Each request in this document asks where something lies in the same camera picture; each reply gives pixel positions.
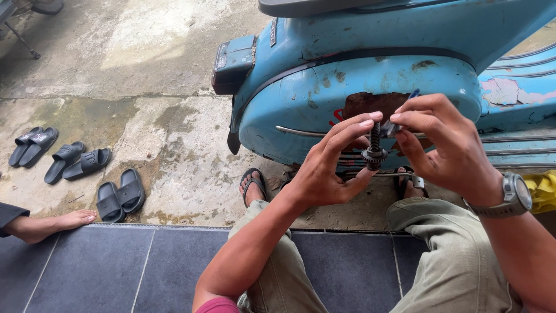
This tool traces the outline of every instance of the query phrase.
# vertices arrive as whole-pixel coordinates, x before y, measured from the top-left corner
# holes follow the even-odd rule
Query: tile grout line
[[[135,303],[137,303],[137,296],[139,295],[139,289],[141,289],[141,282],[143,281],[143,276],[145,275],[145,269],[147,268],[148,257],[151,254],[152,242],[155,239],[156,229],[152,231],[151,243],[148,245],[147,257],[145,258],[145,264],[143,264],[143,271],[141,272],[141,278],[139,278],[139,285],[137,286],[137,292],[135,292],[135,299],[133,299],[133,305],[131,306],[131,313],[135,311]]]
[[[398,267],[398,256],[396,255],[396,246],[394,243],[394,238],[390,236],[392,239],[392,250],[394,250],[394,261],[396,262],[396,274],[398,275],[398,286],[400,287],[400,299],[404,297],[404,293],[401,290],[401,279],[400,279],[400,268]]]
[[[38,283],[41,281],[42,275],[44,274],[44,271],[46,270],[46,266],[48,265],[48,262],[50,261],[50,257],[52,257],[52,253],[54,253],[54,249],[56,248],[56,245],[58,244],[58,240],[60,239],[61,234],[62,234],[61,232],[58,233],[58,237],[56,237],[56,242],[54,243],[54,246],[52,246],[52,250],[50,250],[50,254],[48,255],[48,259],[46,259],[46,263],[44,264],[44,267],[42,268],[41,274],[38,276],[37,283],[35,284],[35,287],[33,288],[33,292],[31,292],[31,296],[29,297],[29,300],[27,301],[27,304],[25,305],[25,309],[23,309],[23,313],[27,312],[27,308],[29,307],[29,304],[31,303],[31,299],[33,299],[34,292],[35,292],[35,290],[37,290]]]

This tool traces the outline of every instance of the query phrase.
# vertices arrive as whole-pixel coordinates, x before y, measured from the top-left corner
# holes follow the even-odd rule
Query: person's leg
[[[521,312],[476,216],[422,197],[394,203],[387,216],[392,229],[423,239],[431,250],[421,256],[413,287],[391,312]]]
[[[253,175],[255,178],[259,176],[257,172]],[[268,202],[262,200],[262,194],[256,184],[249,185],[246,202],[251,205],[245,212],[245,216],[232,228],[228,238],[231,238],[268,205]],[[246,298],[240,299],[238,304],[243,312],[327,313],[305,273],[303,260],[291,240],[289,230],[278,241],[259,279],[247,290]]]
[[[97,215],[92,210],[79,210],[62,216],[32,218],[29,213],[0,202],[0,237],[14,235],[27,243],[37,243],[56,232],[90,224]]]

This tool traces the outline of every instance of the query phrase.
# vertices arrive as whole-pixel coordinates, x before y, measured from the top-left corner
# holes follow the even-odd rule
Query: black pants leg
[[[31,214],[31,211],[29,210],[0,202],[0,238],[9,236],[9,234],[6,234],[2,231],[2,228],[4,228],[4,226],[6,226],[9,222],[13,221],[18,216],[29,216],[29,214]]]

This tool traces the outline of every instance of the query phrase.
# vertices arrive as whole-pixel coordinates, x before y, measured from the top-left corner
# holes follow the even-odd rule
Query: foot
[[[404,172],[406,172],[405,168],[398,169],[398,173],[404,173]],[[405,187],[404,199],[411,198],[411,197],[424,197],[424,196],[425,196],[425,192],[423,192],[422,189],[413,187],[413,184],[408,181],[407,187]]]
[[[37,243],[54,233],[91,224],[96,216],[97,213],[92,210],[79,210],[62,216],[47,218],[19,216],[9,222],[2,230],[27,243]]]
[[[253,178],[261,180],[261,175],[257,171],[254,171]],[[243,191],[245,189],[245,185],[247,184],[247,181],[249,179],[251,179],[251,175],[247,175],[244,181],[241,182],[240,194],[242,197],[243,197]],[[247,193],[245,194],[245,203],[247,203],[247,206],[250,206],[251,202],[253,202],[254,200],[264,200],[264,199],[265,196],[262,194],[261,188],[259,188],[259,186],[255,183],[249,184]]]

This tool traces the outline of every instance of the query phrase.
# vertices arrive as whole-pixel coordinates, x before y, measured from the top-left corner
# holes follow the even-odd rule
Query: red shirt
[[[205,302],[195,313],[240,313],[237,304],[224,297]]]

